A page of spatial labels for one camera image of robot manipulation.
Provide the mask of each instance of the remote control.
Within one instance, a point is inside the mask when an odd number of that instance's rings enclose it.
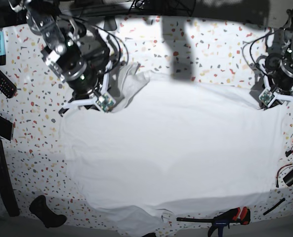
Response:
[[[16,86],[0,71],[0,91],[9,99],[14,96],[17,91]]]

